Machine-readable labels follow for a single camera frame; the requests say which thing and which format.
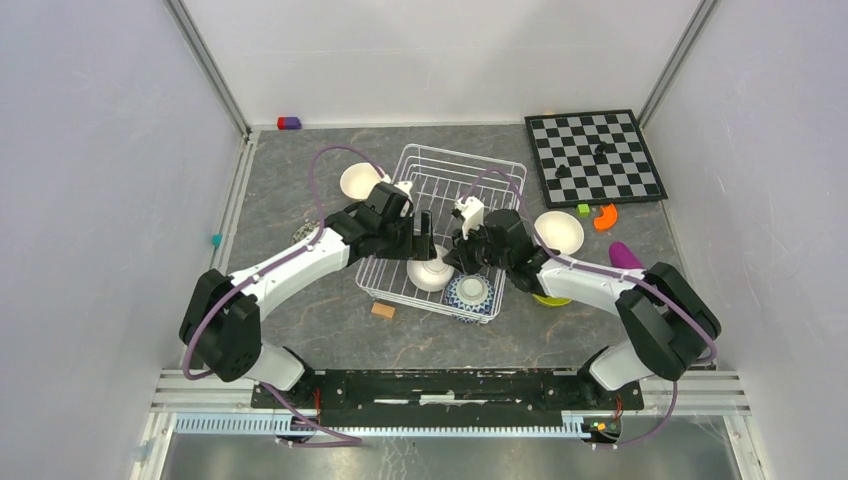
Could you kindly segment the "blue patterned bowl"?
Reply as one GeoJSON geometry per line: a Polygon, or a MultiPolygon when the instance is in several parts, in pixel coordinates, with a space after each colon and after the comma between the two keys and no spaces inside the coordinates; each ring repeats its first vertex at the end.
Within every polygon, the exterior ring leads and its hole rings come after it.
{"type": "Polygon", "coordinates": [[[483,323],[491,314],[495,300],[493,284],[479,274],[459,274],[444,289],[442,303],[448,307],[465,312],[454,314],[462,323],[483,323]]]}

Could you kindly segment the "white bowl outside rack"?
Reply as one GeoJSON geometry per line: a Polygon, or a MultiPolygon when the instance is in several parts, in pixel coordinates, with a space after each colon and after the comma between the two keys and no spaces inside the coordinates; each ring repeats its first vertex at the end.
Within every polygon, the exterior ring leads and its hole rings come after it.
{"type": "Polygon", "coordinates": [[[562,254],[575,254],[583,246],[584,229],[571,214],[562,211],[545,212],[535,220],[534,227],[545,245],[562,254]]]}

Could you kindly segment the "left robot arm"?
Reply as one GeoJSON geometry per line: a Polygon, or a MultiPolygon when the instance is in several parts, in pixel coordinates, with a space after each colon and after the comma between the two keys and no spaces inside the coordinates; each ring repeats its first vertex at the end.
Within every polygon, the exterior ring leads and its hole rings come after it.
{"type": "Polygon", "coordinates": [[[270,384],[288,406],[306,405],[314,394],[309,367],[291,349],[265,343],[261,324],[294,294],[363,258],[435,258],[431,214],[413,212],[412,186],[379,182],[277,255],[230,275],[202,274],[179,330],[188,356],[224,382],[270,384]]]}

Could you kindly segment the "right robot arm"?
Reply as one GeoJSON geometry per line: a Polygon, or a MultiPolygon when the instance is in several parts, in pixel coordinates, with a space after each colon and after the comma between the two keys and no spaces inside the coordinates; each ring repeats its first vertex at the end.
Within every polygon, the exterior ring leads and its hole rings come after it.
{"type": "Polygon", "coordinates": [[[673,266],[621,269],[576,260],[528,232],[514,209],[485,213],[467,200],[452,214],[461,226],[452,234],[449,265],[465,274],[493,267],[522,292],[568,298],[620,319],[626,341],[581,367],[577,392],[585,405],[602,408],[628,383],[650,376],[676,381],[715,359],[721,325],[673,266]]]}

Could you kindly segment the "yellow-green bowl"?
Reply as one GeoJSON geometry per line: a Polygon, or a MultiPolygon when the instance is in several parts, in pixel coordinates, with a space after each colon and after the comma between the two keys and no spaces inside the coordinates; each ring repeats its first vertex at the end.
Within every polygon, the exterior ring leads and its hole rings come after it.
{"type": "Polygon", "coordinates": [[[571,302],[568,298],[546,297],[541,295],[533,295],[533,298],[537,303],[551,308],[563,307],[571,302]]]}

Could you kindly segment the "beige bowl with leaf motif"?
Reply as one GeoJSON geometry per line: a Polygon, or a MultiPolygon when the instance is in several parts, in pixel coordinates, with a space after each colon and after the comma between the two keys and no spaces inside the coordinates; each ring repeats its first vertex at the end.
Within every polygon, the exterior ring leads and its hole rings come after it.
{"type": "Polygon", "coordinates": [[[387,173],[368,162],[348,167],[341,175],[339,186],[342,193],[353,201],[365,200],[375,185],[390,182],[387,173]]]}

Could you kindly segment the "plain white bowl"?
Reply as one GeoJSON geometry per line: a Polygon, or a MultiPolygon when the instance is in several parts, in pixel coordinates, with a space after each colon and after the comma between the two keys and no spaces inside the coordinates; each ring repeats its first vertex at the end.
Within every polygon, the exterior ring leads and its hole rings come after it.
{"type": "Polygon", "coordinates": [[[435,249],[437,252],[435,259],[426,261],[409,260],[406,262],[406,272],[409,280],[416,288],[428,293],[443,290],[455,274],[455,268],[444,261],[448,250],[439,245],[436,245],[435,249]]]}

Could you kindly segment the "red floral pattern bowl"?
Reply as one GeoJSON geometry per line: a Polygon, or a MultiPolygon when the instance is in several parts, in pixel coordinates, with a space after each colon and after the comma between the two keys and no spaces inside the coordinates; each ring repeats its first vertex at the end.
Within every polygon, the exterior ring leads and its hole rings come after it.
{"type": "Polygon", "coordinates": [[[297,230],[292,234],[291,244],[292,245],[297,244],[298,242],[301,242],[305,238],[308,238],[319,227],[320,227],[320,223],[318,221],[310,221],[310,222],[304,223],[303,225],[298,227],[297,230]]]}

